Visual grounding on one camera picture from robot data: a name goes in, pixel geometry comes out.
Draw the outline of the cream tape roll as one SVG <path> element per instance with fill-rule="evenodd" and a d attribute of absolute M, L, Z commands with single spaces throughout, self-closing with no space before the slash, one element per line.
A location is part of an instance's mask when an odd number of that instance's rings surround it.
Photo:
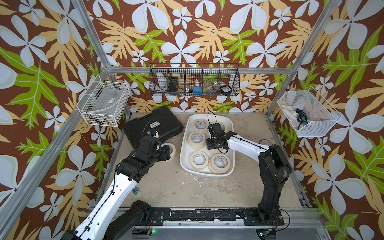
<path fill-rule="evenodd" d="M 200 151 L 206 145 L 206 136 L 202 132 L 192 132 L 188 136 L 188 144 L 192 150 Z"/>
<path fill-rule="evenodd" d="M 208 167 L 212 174 L 226 174 L 231 167 L 231 160 L 224 154 L 215 154 L 209 160 Z"/>
<path fill-rule="evenodd" d="M 191 167 L 196 171 L 201 171 L 209 164 L 209 157 L 202 151 L 196 151 L 190 156 Z"/>
<path fill-rule="evenodd" d="M 208 131 L 208 122 L 204 119 L 197 119 L 193 123 L 193 129 L 194 131 L 204 133 L 205 135 L 209 132 Z"/>
<path fill-rule="evenodd" d="M 169 160 L 172 160 L 175 157 L 175 155 L 176 155 L 176 147 L 173 144 L 171 144 L 171 143 L 164 143 L 162 146 L 163 147 L 164 146 L 169 146 L 170 147 L 170 158 L 169 158 Z"/>
<path fill-rule="evenodd" d="M 224 123 L 222 123 L 222 122 L 219 122 L 219 124 L 220 124 L 222 130 L 223 130 L 225 133 L 229 130 L 229 128 L 227 127 L 226 124 L 224 124 Z"/>

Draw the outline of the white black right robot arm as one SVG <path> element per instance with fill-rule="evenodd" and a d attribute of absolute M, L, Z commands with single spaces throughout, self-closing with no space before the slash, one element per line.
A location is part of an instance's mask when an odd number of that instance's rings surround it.
<path fill-rule="evenodd" d="M 279 201 L 292 167 L 278 145 L 266 146 L 244 139 L 234 132 L 225 132 L 219 123 L 209 124 L 211 135 L 206 139 L 207 148 L 240 152 L 259 163 L 264 184 L 262 200 L 258 205 L 257 219 L 262 225 L 272 224 L 280 213 Z"/>

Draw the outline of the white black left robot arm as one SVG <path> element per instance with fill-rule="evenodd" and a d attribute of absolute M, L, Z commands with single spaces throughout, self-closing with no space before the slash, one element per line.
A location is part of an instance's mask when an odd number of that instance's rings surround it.
<path fill-rule="evenodd" d="M 169 144 L 162 145 L 154 136 L 144 136 L 138 148 L 131 151 L 115 170 L 112 184 L 88 217 L 74 230 L 66 231 L 63 240 L 118 240 L 136 225 L 150 219 L 151 206 L 135 201 L 133 206 L 114 220 L 118 209 L 138 182 L 157 162 L 171 159 Z"/>

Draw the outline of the white plastic storage box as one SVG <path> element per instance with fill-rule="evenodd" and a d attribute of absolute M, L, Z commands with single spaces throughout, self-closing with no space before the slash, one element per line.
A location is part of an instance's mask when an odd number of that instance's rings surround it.
<path fill-rule="evenodd" d="M 206 168 L 204 168 L 203 170 L 201 170 L 201 171 L 196 171 L 196 170 L 194 170 L 191 167 L 190 156 L 191 156 L 192 153 L 194 153 L 196 151 L 192 150 L 190 148 L 190 146 L 188 144 L 188 136 L 190 135 L 190 133 L 196 132 L 193 129 L 193 123 L 197 119 L 207 120 L 208 124 L 209 123 L 214 124 L 214 123 L 222 122 L 222 123 L 227 125 L 227 127 L 229 128 L 228 131 L 232 131 L 232 132 L 234 131 L 233 122 L 232 122 L 232 120 L 230 120 L 227 117 L 213 116 L 213 115 L 207 115 L 207 114 L 191 115 L 189 117 L 186 125 L 185 125 L 185 133 L 184 133 L 184 137 L 183 137 L 183 141 L 182 141 L 182 146 L 181 146 L 180 164 L 181 164 L 182 168 L 184 170 L 186 170 L 187 172 L 189 172 L 189 173 L 192 173 L 194 175 L 199 175 L 199 176 L 202 176 L 202 177 L 221 178 L 221 177 L 229 176 L 230 174 L 232 174 L 232 172 L 235 169 L 235 152 L 233 150 L 228 150 L 228 151 L 218 150 L 218 149 L 208 150 L 206 145 L 205 145 L 205 147 L 203 149 L 200 150 L 200 151 L 202 151 L 202 152 L 204 152 L 204 153 L 206 153 L 208 155 L 209 160 L 215 154 L 224 154 L 224 155 L 228 156 L 229 159 L 231 160 L 231 167 L 230 167 L 229 171 L 226 174 L 212 174 L 211 171 L 209 170 L 208 166 Z M 211 137 L 209 132 L 205 136 L 206 136 L 206 139 L 209 139 Z"/>

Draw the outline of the black plastic tool case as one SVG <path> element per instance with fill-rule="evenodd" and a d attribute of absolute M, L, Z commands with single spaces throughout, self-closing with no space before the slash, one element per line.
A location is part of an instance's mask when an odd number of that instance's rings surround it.
<path fill-rule="evenodd" d="M 157 136 L 163 143 L 180 134 L 184 126 L 168 107 L 163 106 L 144 117 L 124 123 L 123 130 L 135 149 L 139 147 L 140 139 L 146 135 Z"/>

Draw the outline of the white mesh basket right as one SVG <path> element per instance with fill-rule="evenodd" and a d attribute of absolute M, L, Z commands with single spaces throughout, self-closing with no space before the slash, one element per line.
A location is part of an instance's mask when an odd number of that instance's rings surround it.
<path fill-rule="evenodd" d="M 278 100 L 278 106 L 299 138 L 324 137 L 342 118 L 313 87 L 286 92 Z"/>

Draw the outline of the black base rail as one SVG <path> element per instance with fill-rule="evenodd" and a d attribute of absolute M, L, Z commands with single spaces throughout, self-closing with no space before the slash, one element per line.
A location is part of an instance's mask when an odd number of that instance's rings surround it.
<path fill-rule="evenodd" d="M 258 208 L 154 208 L 139 222 L 140 225 L 151 223 L 163 226 L 165 221 L 174 222 L 234 222 L 242 220 L 245 226 L 282 227 L 285 222 L 280 211 L 266 222 L 262 222 Z"/>

